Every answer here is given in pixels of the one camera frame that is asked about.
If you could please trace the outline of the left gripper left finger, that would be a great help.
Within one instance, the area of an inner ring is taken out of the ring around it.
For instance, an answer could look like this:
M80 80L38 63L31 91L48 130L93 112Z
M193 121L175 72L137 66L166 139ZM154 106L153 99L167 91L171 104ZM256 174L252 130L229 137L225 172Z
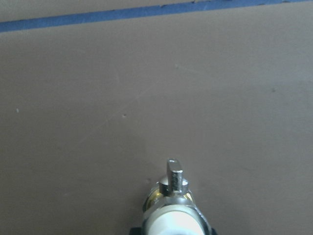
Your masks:
M137 227L131 227L129 235L144 235L144 223L141 223L141 225Z

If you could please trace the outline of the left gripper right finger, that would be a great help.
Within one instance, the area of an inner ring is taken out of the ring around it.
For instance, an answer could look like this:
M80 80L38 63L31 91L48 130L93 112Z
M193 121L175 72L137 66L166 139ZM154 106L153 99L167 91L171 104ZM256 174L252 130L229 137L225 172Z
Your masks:
M204 225L204 234L205 235L217 235L217 232L214 228L211 227L210 224L205 223Z

